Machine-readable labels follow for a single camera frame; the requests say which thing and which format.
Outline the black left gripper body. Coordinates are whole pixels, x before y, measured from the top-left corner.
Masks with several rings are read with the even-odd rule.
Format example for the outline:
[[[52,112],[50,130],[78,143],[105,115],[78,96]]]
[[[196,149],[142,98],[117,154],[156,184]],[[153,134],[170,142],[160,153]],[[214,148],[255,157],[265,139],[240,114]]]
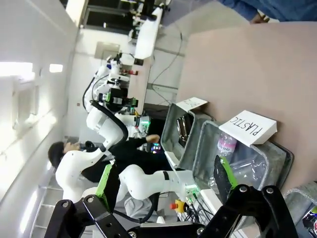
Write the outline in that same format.
[[[99,93],[99,102],[110,111],[120,111],[123,107],[127,107],[126,88],[110,88],[105,93]]]

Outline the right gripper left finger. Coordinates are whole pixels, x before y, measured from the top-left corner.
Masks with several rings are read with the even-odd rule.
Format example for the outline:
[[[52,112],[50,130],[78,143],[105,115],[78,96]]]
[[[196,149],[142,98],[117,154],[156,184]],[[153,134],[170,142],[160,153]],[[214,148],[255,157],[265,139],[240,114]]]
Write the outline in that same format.
[[[89,194],[73,203],[60,200],[54,208],[54,236],[80,238],[87,226],[94,225],[105,238],[129,238],[130,234],[114,217],[114,207],[119,192],[119,173],[115,165],[105,169],[99,182],[101,194]]]

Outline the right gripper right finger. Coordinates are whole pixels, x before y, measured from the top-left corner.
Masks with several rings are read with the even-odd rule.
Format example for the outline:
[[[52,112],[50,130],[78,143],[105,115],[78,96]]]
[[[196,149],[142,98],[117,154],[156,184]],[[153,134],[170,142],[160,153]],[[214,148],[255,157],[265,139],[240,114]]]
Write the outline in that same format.
[[[213,177],[223,205],[203,230],[205,238],[229,238],[244,217],[252,217],[263,238],[298,237],[285,200],[275,185],[257,190],[239,184],[225,157],[216,156]]]

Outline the denim person's left hand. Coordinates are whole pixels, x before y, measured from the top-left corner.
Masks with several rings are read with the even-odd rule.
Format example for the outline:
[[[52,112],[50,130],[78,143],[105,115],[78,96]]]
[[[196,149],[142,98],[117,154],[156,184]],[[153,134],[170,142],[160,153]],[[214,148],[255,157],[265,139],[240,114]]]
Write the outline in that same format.
[[[261,24],[261,23],[268,23],[270,21],[270,18],[266,15],[257,14],[251,21],[251,24]]]

